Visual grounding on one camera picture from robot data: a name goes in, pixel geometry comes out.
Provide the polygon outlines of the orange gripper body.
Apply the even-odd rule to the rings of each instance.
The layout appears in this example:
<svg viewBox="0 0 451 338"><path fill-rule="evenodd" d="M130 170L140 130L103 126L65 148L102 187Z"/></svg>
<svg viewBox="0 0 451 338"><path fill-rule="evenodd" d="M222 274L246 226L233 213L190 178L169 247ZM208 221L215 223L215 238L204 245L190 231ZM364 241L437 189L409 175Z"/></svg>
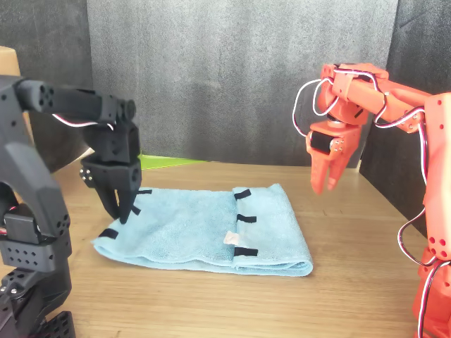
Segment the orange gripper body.
<svg viewBox="0 0 451 338"><path fill-rule="evenodd" d="M361 132L361 125L332 120L314 123L306 139L307 152L313 160L331 162L345 158L347 163L359 146Z"/></svg>

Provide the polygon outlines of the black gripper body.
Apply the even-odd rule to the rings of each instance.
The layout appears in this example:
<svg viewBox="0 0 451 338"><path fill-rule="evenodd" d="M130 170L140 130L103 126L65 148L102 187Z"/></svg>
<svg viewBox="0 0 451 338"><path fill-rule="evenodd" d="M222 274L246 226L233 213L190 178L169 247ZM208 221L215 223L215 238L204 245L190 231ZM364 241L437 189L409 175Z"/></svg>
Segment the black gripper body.
<svg viewBox="0 0 451 338"><path fill-rule="evenodd" d="M137 191L142 182L139 159L131 163L102 162L99 159L82 159L80 177L89 188L100 192L120 190Z"/></svg>

